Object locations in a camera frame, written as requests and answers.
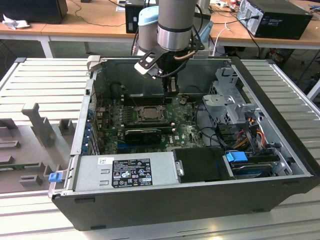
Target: green circuit board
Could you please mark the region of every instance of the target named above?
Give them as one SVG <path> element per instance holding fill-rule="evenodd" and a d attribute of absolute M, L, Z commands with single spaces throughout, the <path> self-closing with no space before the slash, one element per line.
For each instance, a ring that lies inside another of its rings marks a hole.
<path fill-rule="evenodd" d="M 128 145 L 125 142 L 125 132 L 131 129 L 124 127 L 124 112 L 126 109 L 133 111 L 133 117 L 136 118 L 135 110 L 140 106 L 124 106 L 121 101 L 114 100 L 106 106 L 107 121 L 106 128 L 101 129 L 103 134 L 103 154 L 134 154 L 134 153 L 154 153 L 170 152 L 175 148 L 195 148 L 204 147 L 204 142 L 193 121 L 192 103 L 180 104 L 180 97 L 172 98 L 171 103 L 161 106 L 165 112 L 165 120 L 174 123 L 174 131 L 161 134 L 161 142 L 153 145 Z M 152 127 L 143 126 L 135 129 L 152 129 Z"/>

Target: motherboard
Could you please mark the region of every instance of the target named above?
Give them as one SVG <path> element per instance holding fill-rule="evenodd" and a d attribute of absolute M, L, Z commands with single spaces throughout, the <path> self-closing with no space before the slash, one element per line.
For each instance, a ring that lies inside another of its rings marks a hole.
<path fill-rule="evenodd" d="M 192 102 L 181 97 L 160 105 L 133 102 L 126 105 L 123 100 L 114 99 L 97 112 L 102 154 L 170 152 L 205 146 L 195 126 Z"/>

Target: white cable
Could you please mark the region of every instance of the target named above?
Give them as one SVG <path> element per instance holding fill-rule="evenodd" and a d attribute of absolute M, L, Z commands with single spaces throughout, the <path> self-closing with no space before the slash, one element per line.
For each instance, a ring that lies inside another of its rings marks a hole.
<path fill-rule="evenodd" d="M 215 56 L 215 54 L 216 54 L 217 42 L 218 42 L 218 39 L 219 39 L 220 34 L 221 34 L 224 30 L 229 30 L 229 31 L 230 31 L 230 28 L 225 27 L 224 29 L 222 29 L 222 30 L 219 32 L 218 36 L 216 37 L 215 43 L 214 43 L 212 56 Z"/>
<path fill-rule="evenodd" d="M 249 19 L 249 18 L 242 18 L 242 19 L 239 19 L 237 22 L 240 22 L 240 21 L 242 21 L 242 20 L 248 20 L 248 19 Z M 224 29 L 222 29 L 222 30 L 219 32 L 218 36 L 216 36 L 216 40 L 215 40 L 215 43 L 214 43 L 212 56 L 215 56 L 215 54 L 216 54 L 217 43 L 218 43 L 218 39 L 219 39 L 220 34 L 221 34 L 224 30 L 229 30 L 229 31 L 231 30 L 230 28 L 227 27 L 227 24 L 228 24 L 228 23 L 229 23 L 228 21 L 226 21 L 226 22 L 224 23 Z"/>
<path fill-rule="evenodd" d="M 314 9 L 311 9 L 311 11 L 314 11 L 314 10 L 317 10 L 317 9 L 320 9 L 320 7 L 316 7 Z"/>

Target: power supply label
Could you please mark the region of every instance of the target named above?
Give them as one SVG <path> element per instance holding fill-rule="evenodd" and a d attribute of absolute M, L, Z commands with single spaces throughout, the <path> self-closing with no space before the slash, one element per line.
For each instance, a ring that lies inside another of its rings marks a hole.
<path fill-rule="evenodd" d="M 152 185 L 150 158 L 113 161 L 111 185 L 114 188 Z"/>

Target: wooden desk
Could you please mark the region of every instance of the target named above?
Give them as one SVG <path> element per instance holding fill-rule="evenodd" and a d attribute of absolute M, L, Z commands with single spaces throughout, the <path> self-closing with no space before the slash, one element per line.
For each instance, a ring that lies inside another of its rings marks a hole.
<path fill-rule="evenodd" d="M 93 0 L 90 3 L 82 3 L 80 0 L 66 1 L 68 13 L 62 24 L 32 23 L 31 28 L 18 30 L 11 30 L 0 24 L 0 39 L 40 41 L 47 58 L 54 57 L 50 48 L 50 41 L 85 42 L 86 47 L 88 46 L 88 42 L 132 42 L 134 34 L 126 33 L 125 13 L 116 12 L 117 6 L 108 0 Z M 309 9 L 308 4 L 312 4 L 312 2 L 308 1 L 292 1 L 306 9 Z M 83 17 L 89 23 L 111 26 L 88 24 L 76 16 L 76 11 L 78 16 Z M 215 12 L 212 14 L 211 19 L 214 23 L 224 23 L 235 20 L 233 16 L 225 12 L 220 12 L 220 14 Z M 218 45 L 239 47 L 256 46 L 241 23 L 230 23 L 228 27 L 231 30 L 225 30 L 220 35 Z M 223 24 L 213 25 L 210 35 L 214 40 L 223 28 Z M 255 38 L 255 41 L 261 48 L 320 49 L 320 20 L 312 20 L 300 40 Z"/>
<path fill-rule="evenodd" d="M 77 36 L 77 37 L 112 37 L 133 38 L 134 34 L 126 33 L 126 17 L 124 12 L 116 11 L 116 5 L 108 0 L 93 0 L 82 3 L 80 0 L 67 0 L 68 13 L 62 24 L 47 24 L 41 31 L 48 36 Z M 98 26 L 86 23 L 110 26 Z"/>

